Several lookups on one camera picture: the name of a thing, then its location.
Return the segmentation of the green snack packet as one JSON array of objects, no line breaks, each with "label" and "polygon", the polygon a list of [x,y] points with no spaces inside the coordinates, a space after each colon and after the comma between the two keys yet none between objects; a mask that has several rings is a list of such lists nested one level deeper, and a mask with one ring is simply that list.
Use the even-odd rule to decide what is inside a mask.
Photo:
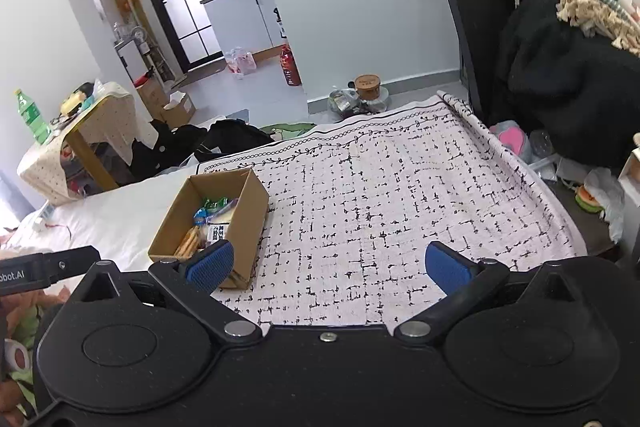
[{"label": "green snack packet", "polygon": [[208,198],[204,200],[203,205],[201,205],[201,209],[198,210],[198,212],[205,217],[213,216],[226,208],[230,202],[231,199],[228,199],[228,197],[221,197],[216,200]]}]

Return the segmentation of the brown lidded jar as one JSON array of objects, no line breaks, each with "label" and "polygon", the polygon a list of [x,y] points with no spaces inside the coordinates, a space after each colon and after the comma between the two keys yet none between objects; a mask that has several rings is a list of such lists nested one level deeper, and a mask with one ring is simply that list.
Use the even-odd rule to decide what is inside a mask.
[{"label": "brown lidded jar", "polygon": [[377,75],[360,75],[354,80],[354,86],[361,100],[373,101],[380,97],[381,79]]}]

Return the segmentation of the green sprite bottle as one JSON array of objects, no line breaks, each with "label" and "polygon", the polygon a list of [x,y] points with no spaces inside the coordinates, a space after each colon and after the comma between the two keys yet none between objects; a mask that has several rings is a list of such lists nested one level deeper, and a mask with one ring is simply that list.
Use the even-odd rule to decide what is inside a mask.
[{"label": "green sprite bottle", "polygon": [[47,121],[43,119],[37,104],[21,89],[17,89],[15,95],[18,113],[21,115],[32,137],[40,145],[46,143],[50,138],[51,128]]}]

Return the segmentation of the black backpack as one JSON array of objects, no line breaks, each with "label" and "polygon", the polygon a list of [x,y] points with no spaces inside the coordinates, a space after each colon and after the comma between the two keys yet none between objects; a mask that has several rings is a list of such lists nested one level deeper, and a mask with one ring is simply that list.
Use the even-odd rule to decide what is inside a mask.
[{"label": "black backpack", "polygon": [[194,156],[206,162],[272,143],[269,134],[241,119],[221,119],[209,127]]}]

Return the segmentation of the pack of water bottles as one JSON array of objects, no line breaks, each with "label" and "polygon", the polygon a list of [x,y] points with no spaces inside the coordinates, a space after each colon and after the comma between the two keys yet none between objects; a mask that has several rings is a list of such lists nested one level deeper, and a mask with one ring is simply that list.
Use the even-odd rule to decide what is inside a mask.
[{"label": "pack of water bottles", "polygon": [[224,59],[234,78],[243,78],[257,69],[253,54],[243,48],[233,48],[226,52]]}]

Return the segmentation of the beige fringed scarf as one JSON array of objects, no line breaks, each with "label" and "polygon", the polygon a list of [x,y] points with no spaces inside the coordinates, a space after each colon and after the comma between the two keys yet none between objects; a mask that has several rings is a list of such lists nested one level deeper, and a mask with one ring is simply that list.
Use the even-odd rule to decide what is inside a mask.
[{"label": "beige fringed scarf", "polygon": [[614,48],[639,56],[639,5],[634,0],[559,0],[556,17],[587,38],[600,35]]}]

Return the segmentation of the brown cardboard box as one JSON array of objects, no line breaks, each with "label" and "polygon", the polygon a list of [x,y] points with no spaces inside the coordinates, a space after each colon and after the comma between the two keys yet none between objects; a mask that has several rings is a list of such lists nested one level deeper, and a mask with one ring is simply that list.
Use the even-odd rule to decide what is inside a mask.
[{"label": "brown cardboard box", "polygon": [[221,239],[233,248],[223,288],[246,289],[254,271],[269,196],[250,169],[189,176],[158,229],[148,255],[186,260]]}]

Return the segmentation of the green cartoon floor mat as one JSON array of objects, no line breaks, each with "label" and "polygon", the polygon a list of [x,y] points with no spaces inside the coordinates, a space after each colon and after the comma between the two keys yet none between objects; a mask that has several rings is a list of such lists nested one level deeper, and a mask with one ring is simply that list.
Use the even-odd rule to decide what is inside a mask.
[{"label": "green cartoon floor mat", "polygon": [[260,130],[268,134],[273,141],[279,142],[299,138],[314,127],[316,125],[310,122],[296,122],[296,124],[270,124],[261,127]]}]

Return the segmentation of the wooden table with cloth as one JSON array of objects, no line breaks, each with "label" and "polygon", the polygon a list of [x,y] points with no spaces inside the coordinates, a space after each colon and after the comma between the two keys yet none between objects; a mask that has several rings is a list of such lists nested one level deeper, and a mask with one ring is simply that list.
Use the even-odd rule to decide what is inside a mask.
[{"label": "wooden table with cloth", "polygon": [[106,191],[118,184],[106,172],[91,147],[107,143],[126,164],[132,163],[132,146],[138,141],[152,148],[158,138],[148,118],[137,112],[134,95],[116,82],[104,84],[101,96],[72,119],[60,134],[44,144],[29,147],[17,167],[22,181],[50,204],[59,206],[80,199],[67,184],[61,154],[69,148],[96,183]]}]

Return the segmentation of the black jacket on floor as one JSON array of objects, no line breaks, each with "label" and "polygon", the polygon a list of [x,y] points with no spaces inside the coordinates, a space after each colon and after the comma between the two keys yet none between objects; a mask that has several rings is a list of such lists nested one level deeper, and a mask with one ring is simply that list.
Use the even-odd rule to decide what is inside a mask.
[{"label": "black jacket on floor", "polygon": [[153,178],[164,170],[179,167],[200,146],[206,137],[205,128],[185,124],[170,130],[165,121],[153,119],[151,126],[158,133],[152,147],[138,140],[131,145],[131,174],[137,181]]}]

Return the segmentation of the small cardboard box on floor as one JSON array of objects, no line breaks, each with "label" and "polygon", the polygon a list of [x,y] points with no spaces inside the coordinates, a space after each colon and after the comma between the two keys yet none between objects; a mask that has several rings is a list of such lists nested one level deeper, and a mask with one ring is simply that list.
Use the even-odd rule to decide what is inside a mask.
[{"label": "small cardboard box on floor", "polygon": [[170,129],[189,124],[194,114],[195,107],[190,95],[182,91],[174,92],[162,108],[162,116]]}]

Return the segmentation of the purple white snack pack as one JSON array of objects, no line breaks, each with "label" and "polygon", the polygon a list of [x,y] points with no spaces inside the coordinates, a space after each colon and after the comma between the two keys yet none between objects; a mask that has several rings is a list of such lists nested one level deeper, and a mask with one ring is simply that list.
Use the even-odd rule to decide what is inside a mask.
[{"label": "purple white snack pack", "polygon": [[206,218],[204,227],[204,241],[205,245],[209,246],[218,241],[222,241],[227,237],[229,227],[235,212],[235,208],[238,205],[239,199],[231,199],[230,204],[218,212],[216,215]]}]

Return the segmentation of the patterned white cloth mat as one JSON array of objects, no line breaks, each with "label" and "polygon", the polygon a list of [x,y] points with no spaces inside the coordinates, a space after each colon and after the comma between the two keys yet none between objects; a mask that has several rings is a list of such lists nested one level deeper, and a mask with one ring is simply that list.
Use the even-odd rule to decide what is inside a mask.
[{"label": "patterned white cloth mat", "polygon": [[516,271],[586,253],[547,185],[446,92],[206,165],[243,168],[267,219],[250,286],[215,296],[262,327],[394,327],[442,297],[434,241]]}]

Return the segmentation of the white kitchen cabinet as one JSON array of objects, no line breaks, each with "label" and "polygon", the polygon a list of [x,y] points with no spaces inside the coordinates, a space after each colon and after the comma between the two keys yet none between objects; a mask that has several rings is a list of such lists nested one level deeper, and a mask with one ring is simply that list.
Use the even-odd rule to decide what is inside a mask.
[{"label": "white kitchen cabinet", "polygon": [[202,0],[222,53],[262,52],[283,43],[274,0]]}]

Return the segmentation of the clear bag of items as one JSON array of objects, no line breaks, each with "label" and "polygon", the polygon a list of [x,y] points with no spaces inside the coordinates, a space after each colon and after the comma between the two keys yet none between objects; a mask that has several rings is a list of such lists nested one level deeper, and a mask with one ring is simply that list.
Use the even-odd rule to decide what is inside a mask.
[{"label": "clear bag of items", "polygon": [[335,114],[352,114],[360,107],[360,98],[355,89],[335,89],[328,96],[328,106]]}]

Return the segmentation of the white bed sheet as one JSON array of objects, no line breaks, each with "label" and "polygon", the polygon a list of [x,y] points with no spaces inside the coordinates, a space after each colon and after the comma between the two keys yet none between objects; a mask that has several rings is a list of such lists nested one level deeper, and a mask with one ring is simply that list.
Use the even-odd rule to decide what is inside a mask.
[{"label": "white bed sheet", "polygon": [[186,179],[198,172],[184,167],[115,191],[54,208],[43,225],[32,213],[3,245],[27,254],[92,246],[122,271],[149,268],[148,250]]}]

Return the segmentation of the orange cracker packet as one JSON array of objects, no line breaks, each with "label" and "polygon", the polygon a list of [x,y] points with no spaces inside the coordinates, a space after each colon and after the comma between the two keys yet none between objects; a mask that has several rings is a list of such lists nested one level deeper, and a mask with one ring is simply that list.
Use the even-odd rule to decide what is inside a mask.
[{"label": "orange cracker packet", "polygon": [[197,225],[194,225],[183,236],[181,243],[174,252],[174,256],[178,259],[189,259],[200,249],[201,243],[202,230]]}]

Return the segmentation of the red oil bottle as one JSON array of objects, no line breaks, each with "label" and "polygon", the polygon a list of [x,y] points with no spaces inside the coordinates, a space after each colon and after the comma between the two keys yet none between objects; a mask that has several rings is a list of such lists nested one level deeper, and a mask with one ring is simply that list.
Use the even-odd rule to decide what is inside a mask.
[{"label": "red oil bottle", "polygon": [[280,64],[286,83],[291,87],[302,84],[291,47],[285,43],[281,48]]}]

